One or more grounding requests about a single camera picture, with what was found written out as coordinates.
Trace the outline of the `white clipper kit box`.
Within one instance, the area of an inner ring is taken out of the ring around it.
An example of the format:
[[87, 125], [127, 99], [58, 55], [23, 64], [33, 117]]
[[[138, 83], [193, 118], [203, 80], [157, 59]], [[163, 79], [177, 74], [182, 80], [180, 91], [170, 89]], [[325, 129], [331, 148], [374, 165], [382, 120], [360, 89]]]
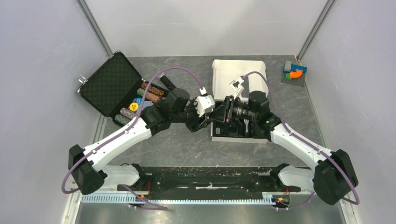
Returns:
[[[251, 60], [219, 60], [216, 59], [212, 63], [213, 79], [212, 92], [216, 105], [220, 105], [226, 96], [234, 95], [235, 90], [230, 84], [237, 81], [240, 77], [257, 71], [264, 77], [266, 76], [266, 65], [263, 61]], [[241, 84], [243, 90], [239, 97], [241, 102], [248, 102], [248, 95], [252, 91], [262, 91], [268, 95], [268, 87], [260, 75], [252, 74], [244, 79]], [[235, 143], [255, 143], [266, 144], [266, 139], [257, 139], [252, 136], [245, 137], [246, 123], [242, 120], [234, 122], [234, 126], [229, 126], [232, 131], [236, 133], [225, 133], [224, 124], [221, 122], [212, 122], [211, 124], [211, 138], [212, 141], [235, 142]]]

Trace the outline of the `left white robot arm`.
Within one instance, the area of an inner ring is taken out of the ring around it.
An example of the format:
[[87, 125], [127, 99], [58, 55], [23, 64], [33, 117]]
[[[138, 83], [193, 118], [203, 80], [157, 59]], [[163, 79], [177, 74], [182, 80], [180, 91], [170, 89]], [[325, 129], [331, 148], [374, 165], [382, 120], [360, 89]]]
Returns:
[[69, 149], [68, 173], [83, 195], [91, 194], [106, 185], [121, 185], [143, 189], [147, 178], [138, 165], [109, 166], [108, 163], [131, 146], [167, 130], [173, 123], [184, 123], [190, 132], [205, 128], [210, 123], [209, 113], [214, 99], [205, 90], [190, 99], [187, 91], [170, 91], [166, 98], [145, 107], [135, 118], [106, 138]]

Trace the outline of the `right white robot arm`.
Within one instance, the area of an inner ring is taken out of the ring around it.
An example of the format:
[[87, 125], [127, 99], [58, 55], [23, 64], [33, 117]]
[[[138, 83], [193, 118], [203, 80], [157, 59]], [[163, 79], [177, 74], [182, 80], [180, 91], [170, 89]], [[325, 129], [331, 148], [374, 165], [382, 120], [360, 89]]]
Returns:
[[309, 168], [296, 168], [283, 163], [271, 171], [270, 185], [275, 190], [298, 187], [315, 193], [323, 202], [334, 205], [340, 200], [358, 205], [359, 182], [349, 155], [342, 149], [332, 151], [309, 140], [292, 129], [270, 110], [262, 91], [249, 94], [248, 102], [227, 96], [209, 114], [212, 120], [229, 124], [237, 119], [249, 122], [253, 137], [282, 146]]

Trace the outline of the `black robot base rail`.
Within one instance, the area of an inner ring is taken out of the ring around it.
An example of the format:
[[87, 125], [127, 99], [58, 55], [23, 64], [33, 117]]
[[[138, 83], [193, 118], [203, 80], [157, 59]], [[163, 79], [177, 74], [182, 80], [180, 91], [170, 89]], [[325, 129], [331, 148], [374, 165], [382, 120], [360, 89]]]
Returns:
[[134, 191], [171, 189], [244, 189], [250, 192], [299, 192], [277, 180], [271, 167], [140, 167], [144, 173], [130, 186]]

